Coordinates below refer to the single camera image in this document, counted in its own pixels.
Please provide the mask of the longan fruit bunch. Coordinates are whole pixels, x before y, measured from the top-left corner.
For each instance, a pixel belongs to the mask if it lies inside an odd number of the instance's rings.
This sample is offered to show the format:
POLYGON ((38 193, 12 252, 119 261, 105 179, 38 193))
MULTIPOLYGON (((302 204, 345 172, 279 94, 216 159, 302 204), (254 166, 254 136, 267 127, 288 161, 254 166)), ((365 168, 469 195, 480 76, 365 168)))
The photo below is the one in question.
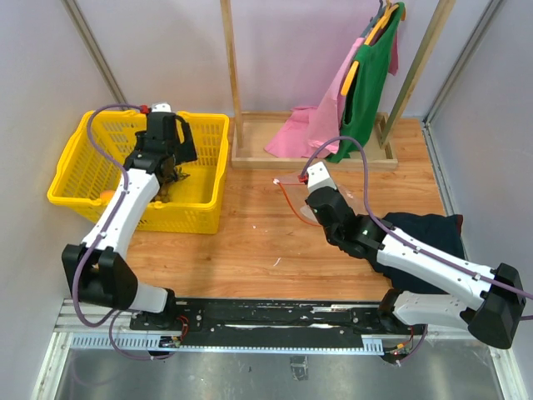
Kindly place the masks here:
POLYGON ((160 186, 157 194, 151 200, 152 203, 170 203, 172 201, 171 190, 180 182, 187 180, 191 176, 190 173, 185 172, 183 167, 174 167, 170 177, 167 177, 163 184, 160 186))

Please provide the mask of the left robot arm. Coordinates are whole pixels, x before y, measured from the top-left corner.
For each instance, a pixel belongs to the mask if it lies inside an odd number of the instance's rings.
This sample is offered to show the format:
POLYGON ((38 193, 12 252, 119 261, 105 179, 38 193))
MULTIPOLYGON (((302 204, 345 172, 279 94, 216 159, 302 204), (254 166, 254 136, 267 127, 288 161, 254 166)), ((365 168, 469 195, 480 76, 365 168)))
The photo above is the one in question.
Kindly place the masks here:
POLYGON ((138 111, 147 126, 137 132, 136 145, 125 162, 114 163, 122 177, 111 202, 82 242, 68 244, 62 251, 75 312, 90 328, 99 324, 82 314, 82 303, 143 313, 162 330, 178 320, 174 292, 141 282, 126 256, 147 205, 162 189, 185 178, 179 167, 197 160, 197 153, 189 123, 169 104, 140 106, 138 111))

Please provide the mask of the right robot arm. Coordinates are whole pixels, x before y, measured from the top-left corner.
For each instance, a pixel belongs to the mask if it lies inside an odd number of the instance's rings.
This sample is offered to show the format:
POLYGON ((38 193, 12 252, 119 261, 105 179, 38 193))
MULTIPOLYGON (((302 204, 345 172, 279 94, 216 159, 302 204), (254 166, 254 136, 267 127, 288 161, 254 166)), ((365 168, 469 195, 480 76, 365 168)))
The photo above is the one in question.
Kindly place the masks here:
POLYGON ((405 325, 464 329, 486 345, 511 347, 526 306, 518 270, 491 268, 425 245, 400 228, 355 214, 338 189, 310 189, 306 204, 326 240, 353 258, 408 273, 441 290, 439 294, 390 290, 377 313, 379 327, 397 333, 405 325))

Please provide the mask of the clear zip top bag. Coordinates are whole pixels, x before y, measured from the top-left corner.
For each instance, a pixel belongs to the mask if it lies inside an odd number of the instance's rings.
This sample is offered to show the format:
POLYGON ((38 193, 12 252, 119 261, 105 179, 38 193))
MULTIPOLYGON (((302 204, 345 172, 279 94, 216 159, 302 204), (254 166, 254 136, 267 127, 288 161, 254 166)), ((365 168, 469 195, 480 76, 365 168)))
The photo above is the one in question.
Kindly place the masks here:
MULTIPOLYGON (((319 226, 314 212, 306 204, 309 194, 306 184, 300 182, 296 174, 275 177, 273 183, 281 189, 289 208, 302 222, 314 227, 319 226)), ((340 184, 337 184, 337 188, 355 214, 365 211, 363 201, 358 196, 340 184)))

